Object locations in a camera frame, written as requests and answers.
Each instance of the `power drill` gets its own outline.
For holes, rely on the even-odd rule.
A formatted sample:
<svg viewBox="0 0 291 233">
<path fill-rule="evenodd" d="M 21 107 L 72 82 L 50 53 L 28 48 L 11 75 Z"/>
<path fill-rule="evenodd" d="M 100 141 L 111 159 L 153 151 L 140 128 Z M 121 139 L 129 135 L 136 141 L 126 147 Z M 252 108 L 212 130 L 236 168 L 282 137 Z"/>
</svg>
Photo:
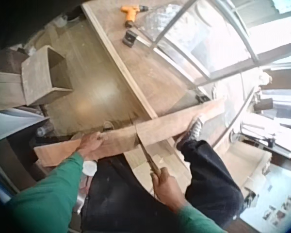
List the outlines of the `power drill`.
<svg viewBox="0 0 291 233">
<path fill-rule="evenodd" d="M 136 15 L 138 12 L 145 12 L 148 11 L 149 8 L 147 6 L 122 6 L 121 11 L 126 13 L 126 21 L 125 27 L 131 28 L 133 26 L 133 22 L 135 22 Z"/>
</svg>

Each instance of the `black pants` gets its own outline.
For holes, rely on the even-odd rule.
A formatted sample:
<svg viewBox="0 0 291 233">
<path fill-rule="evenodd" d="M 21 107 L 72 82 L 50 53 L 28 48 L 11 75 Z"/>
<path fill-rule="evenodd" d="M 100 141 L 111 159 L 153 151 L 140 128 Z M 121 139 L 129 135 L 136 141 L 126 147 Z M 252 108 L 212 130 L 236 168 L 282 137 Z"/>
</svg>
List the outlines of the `black pants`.
<svg viewBox="0 0 291 233">
<path fill-rule="evenodd" d="M 205 141 L 183 145 L 192 181 L 185 197 L 225 227 L 243 206 L 243 196 L 220 157 Z M 98 162 L 81 213 L 84 232 L 179 232 L 177 218 L 137 181 L 124 155 Z"/>
</svg>

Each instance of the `poster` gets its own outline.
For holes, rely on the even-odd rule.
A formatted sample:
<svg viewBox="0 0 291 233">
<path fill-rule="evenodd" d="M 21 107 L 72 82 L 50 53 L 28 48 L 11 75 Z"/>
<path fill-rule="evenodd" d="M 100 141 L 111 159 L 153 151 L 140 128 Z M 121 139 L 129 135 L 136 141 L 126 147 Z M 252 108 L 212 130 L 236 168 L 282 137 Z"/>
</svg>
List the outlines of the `poster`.
<svg viewBox="0 0 291 233">
<path fill-rule="evenodd" d="M 291 226 L 291 171 L 271 164 L 266 179 L 256 207 L 240 217 L 262 233 L 286 232 Z"/>
</svg>

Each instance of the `wooden crate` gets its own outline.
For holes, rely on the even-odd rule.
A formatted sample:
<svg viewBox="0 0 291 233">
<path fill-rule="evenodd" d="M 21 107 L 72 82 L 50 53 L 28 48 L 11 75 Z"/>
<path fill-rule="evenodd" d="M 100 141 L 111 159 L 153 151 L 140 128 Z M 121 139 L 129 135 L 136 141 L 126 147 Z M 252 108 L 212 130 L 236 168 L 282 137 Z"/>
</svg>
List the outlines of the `wooden crate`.
<svg viewBox="0 0 291 233">
<path fill-rule="evenodd" d="M 27 105 L 51 103 L 72 92 L 65 58 L 44 46 L 22 63 L 22 82 Z"/>
</svg>

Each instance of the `green long-sleeve shirt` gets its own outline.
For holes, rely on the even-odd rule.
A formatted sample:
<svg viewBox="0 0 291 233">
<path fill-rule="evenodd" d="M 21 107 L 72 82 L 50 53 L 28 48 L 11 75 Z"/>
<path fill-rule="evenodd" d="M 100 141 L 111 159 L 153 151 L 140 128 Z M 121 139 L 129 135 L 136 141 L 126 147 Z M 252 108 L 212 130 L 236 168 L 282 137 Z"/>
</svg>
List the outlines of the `green long-sleeve shirt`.
<svg viewBox="0 0 291 233">
<path fill-rule="evenodd" d="M 13 197 L 7 206 L 16 221 L 31 233 L 66 233 L 79 189 L 83 158 L 75 152 L 48 177 Z M 177 213 L 184 233 L 224 232 L 211 219 L 188 205 Z"/>
</svg>

